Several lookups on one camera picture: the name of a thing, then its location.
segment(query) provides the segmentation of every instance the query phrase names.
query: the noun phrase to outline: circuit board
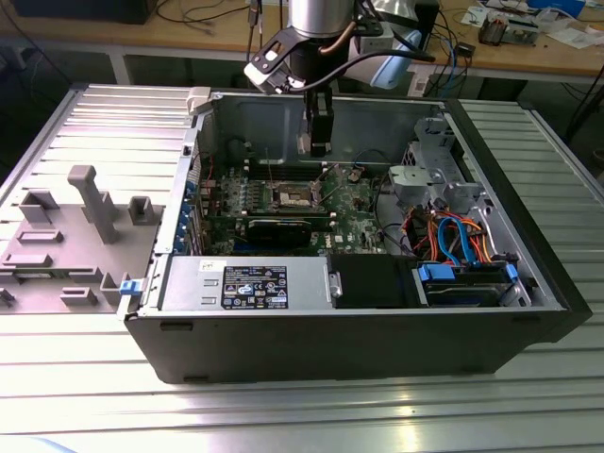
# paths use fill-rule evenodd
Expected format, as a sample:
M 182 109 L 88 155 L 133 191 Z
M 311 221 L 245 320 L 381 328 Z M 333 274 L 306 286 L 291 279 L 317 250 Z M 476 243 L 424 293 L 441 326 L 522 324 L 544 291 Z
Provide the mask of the circuit board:
M 373 213 L 372 180 L 351 175 L 352 166 L 334 165 L 320 183 L 313 180 L 251 179 L 229 168 L 217 180 L 214 211 L 206 217 L 206 254 L 214 256 L 325 256 L 386 253 Z M 311 225 L 309 243 L 300 247 L 252 246 L 247 229 L 257 219 L 301 221 Z

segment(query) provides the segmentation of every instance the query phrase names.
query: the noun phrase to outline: blue cable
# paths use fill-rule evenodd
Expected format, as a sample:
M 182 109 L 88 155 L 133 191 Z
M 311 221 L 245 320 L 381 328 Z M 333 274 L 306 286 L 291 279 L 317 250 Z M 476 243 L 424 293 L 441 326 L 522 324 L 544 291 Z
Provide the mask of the blue cable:
M 457 61 L 456 61 L 457 59 L 455 58 L 455 51 L 453 50 L 453 44 L 451 44 L 451 41 L 448 40 L 447 38 L 442 37 L 442 36 L 440 38 L 448 46 L 448 48 L 449 48 L 449 55 L 451 56 L 451 72 L 449 73 L 449 79 L 446 81 L 445 87 L 443 88 L 443 92 L 439 96 L 439 97 L 445 97 L 445 94 L 448 92 L 448 90 L 450 88 L 450 84 L 451 84 L 451 81 L 453 80 L 453 76 L 455 75 L 455 68 L 456 68 L 456 65 L 457 65 Z
M 463 250 L 463 255 L 465 256 L 465 259 L 469 262 L 469 263 L 476 263 L 476 256 L 474 255 L 474 252 L 472 251 L 472 248 L 470 247 L 469 243 L 468 243 L 468 235 L 467 232 L 465 231 L 465 226 L 463 226 L 463 223 L 461 222 L 461 220 L 456 219 L 454 217 L 445 217 L 442 221 L 441 224 L 438 225 L 438 246 L 441 249 L 441 251 L 445 254 L 445 256 L 447 258 L 449 258 L 450 260 L 452 260 L 456 266 L 460 265 L 460 261 L 455 258 L 453 255 L 451 255 L 449 253 L 449 251 L 446 249 L 446 245 L 445 245 L 445 226 L 448 222 L 455 222 L 457 224 L 457 228 L 460 230 L 460 242 L 461 242 L 461 249 Z

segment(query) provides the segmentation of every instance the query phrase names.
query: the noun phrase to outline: power cable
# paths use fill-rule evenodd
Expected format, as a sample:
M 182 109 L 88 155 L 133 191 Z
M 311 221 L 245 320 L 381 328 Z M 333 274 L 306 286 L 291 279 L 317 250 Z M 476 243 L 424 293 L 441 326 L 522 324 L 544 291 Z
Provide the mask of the power cable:
M 283 29 L 283 0 L 279 0 L 279 29 Z
M 174 24 L 196 24 L 196 23 L 200 23 L 200 22 L 207 22 L 207 21 L 211 21 L 213 19 L 218 19 L 219 17 L 223 17 L 226 16 L 228 14 L 232 14 L 233 12 L 238 12 L 238 11 L 244 11 L 249 9 L 249 7 L 240 7 L 240 8 L 235 8 L 235 9 L 230 9 L 228 11 L 224 11 L 221 12 L 219 14 L 215 14 L 213 16 L 209 16 L 209 17 L 203 17 L 201 19 L 191 19 L 191 20 L 184 20 L 184 19 L 174 19 L 172 17 L 168 17 L 168 16 L 164 16 L 161 13 L 161 7 L 163 7 L 166 3 L 168 3 L 170 0 L 163 0 L 161 3 L 158 4 L 158 7 L 155 10 L 155 13 L 164 21 L 168 21 L 168 22 L 172 22 Z M 192 8 L 189 9 L 188 12 L 191 12 L 192 10 L 198 9 L 201 7 L 197 7 L 197 8 Z
M 594 79 L 594 82 L 592 83 L 591 87 L 589 88 L 589 90 L 587 91 L 587 93 L 585 94 L 585 96 L 583 97 L 583 99 L 581 100 L 581 102 L 579 103 L 579 105 L 577 106 L 577 108 L 575 109 L 575 112 L 573 113 L 573 116 L 571 116 L 570 122 L 568 123 L 568 127 L 566 128 L 566 134 L 565 134 L 565 139 L 567 140 L 568 143 L 570 143 L 573 140 L 573 137 L 575 136 L 575 134 L 579 130 L 581 124 L 578 124 L 578 122 L 579 122 L 578 118 L 579 118 L 580 115 L 582 115 L 581 108 L 583 108 L 583 105 L 585 104 L 585 102 L 589 98 L 590 94 L 592 93 L 592 91 L 596 87 L 597 82 L 602 77 L 603 73 L 604 73 L 604 64 L 602 64 L 602 67 L 600 68 L 600 71 L 597 73 L 597 76 Z M 595 98 L 596 98 L 596 96 L 594 96 L 592 98 L 592 100 L 590 101 L 590 104 L 593 103 L 593 101 L 594 101 Z
M 249 63 L 250 54 L 252 53 L 252 41 L 254 40 L 254 27 L 249 27 L 249 35 L 247 37 L 247 47 L 245 48 L 245 62 Z
M 585 104 L 583 110 L 577 115 L 574 119 L 574 122 L 569 125 L 566 130 L 566 141 L 570 143 L 577 132 L 581 129 L 581 127 L 585 124 L 585 122 L 589 119 L 590 116 L 597 110 L 597 107 L 604 100 L 604 85 L 602 85 L 599 90 L 594 94 L 594 97 Z
M 431 55 L 418 54 L 417 52 L 409 52 L 406 50 L 395 50 L 395 49 L 385 49 L 385 50 L 377 50 L 375 52 L 369 52 L 366 54 L 361 54 L 353 59 L 350 59 L 340 67 L 333 70 L 331 73 L 327 74 L 325 77 L 313 82 L 304 87 L 295 88 L 295 87 L 287 87 L 286 92 L 290 93 L 301 93 L 307 92 L 309 90 L 314 90 L 322 85 L 329 83 L 334 78 L 343 74 L 348 68 L 351 68 L 355 64 L 360 63 L 361 61 L 365 61 L 366 59 L 372 59 L 373 57 L 403 57 L 406 59 L 417 59 L 420 61 L 428 61 L 433 62 L 434 57 Z
M 4 12 L 4 15 L 7 16 L 8 21 L 15 28 L 15 30 L 17 30 L 21 36 L 23 36 L 38 52 L 40 52 L 42 54 L 42 56 L 44 57 L 44 59 L 46 61 L 48 61 L 48 64 L 50 64 L 53 67 L 53 69 L 55 71 L 57 71 L 57 73 L 60 74 L 61 77 L 63 77 L 63 79 L 65 80 L 65 82 L 67 82 L 68 85 L 71 85 L 73 83 L 72 79 L 69 78 L 65 73 L 63 73 L 60 70 L 60 68 L 53 62 L 53 60 L 51 60 L 45 54 L 45 52 L 42 50 L 42 48 L 39 47 L 31 38 L 29 38 L 29 36 L 17 25 L 17 23 L 10 16 L 10 14 L 8 14 L 7 7 L 5 6 L 5 4 L 4 4 L 3 1 L 0 1 L 0 8 L 2 9 L 2 12 Z

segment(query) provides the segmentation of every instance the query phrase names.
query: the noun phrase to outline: black box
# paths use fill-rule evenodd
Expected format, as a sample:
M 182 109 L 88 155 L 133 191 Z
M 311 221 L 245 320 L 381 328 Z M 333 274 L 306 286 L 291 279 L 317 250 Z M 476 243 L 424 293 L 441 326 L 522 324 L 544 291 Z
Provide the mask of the black box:
M 144 24 L 158 0 L 13 0 L 24 17 L 51 17 Z

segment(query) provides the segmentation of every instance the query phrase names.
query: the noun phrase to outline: warning label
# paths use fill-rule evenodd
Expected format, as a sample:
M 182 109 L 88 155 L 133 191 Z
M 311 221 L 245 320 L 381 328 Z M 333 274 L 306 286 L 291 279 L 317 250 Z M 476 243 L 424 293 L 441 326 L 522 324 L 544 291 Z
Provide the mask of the warning label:
M 224 276 L 223 309 L 288 308 L 285 266 L 227 266 Z

